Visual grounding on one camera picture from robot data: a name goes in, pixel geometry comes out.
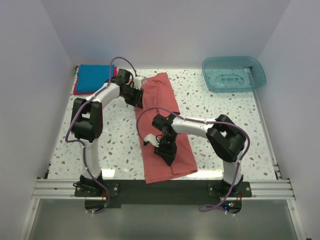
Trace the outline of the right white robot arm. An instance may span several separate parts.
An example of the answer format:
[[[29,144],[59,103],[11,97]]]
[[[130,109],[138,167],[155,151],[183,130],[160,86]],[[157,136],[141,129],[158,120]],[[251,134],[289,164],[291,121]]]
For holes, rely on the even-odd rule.
[[[155,135],[149,134],[144,141],[149,141],[154,146],[154,153],[168,166],[171,166],[176,159],[178,135],[202,137],[209,141],[214,153],[223,162],[223,192],[233,197],[241,190],[240,184],[243,181],[241,162],[249,150],[250,138],[228,116],[221,114],[215,120],[205,120],[183,118],[176,113],[168,116],[157,114],[152,120],[152,126],[162,133],[162,137],[157,139]]]

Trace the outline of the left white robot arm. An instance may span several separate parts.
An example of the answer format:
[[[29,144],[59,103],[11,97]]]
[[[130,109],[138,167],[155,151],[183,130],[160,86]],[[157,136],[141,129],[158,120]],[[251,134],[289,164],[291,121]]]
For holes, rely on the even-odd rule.
[[[109,77],[93,94],[87,98],[78,97],[73,102],[65,141],[78,142],[82,146],[81,178],[91,179],[85,189],[92,196],[99,196],[104,190],[98,154],[99,138],[104,127],[103,110],[119,97],[123,98],[126,104],[142,109],[144,93],[142,85],[146,81],[145,76],[133,75],[128,70],[119,69],[116,76]]]

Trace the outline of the salmon pink t shirt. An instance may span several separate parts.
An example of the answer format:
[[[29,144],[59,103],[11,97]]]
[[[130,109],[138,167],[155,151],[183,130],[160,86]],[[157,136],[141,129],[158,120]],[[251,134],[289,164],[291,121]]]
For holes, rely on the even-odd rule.
[[[143,108],[136,108],[135,116],[146,183],[197,172],[188,136],[177,134],[171,126],[180,110],[167,73],[148,78],[142,88]]]

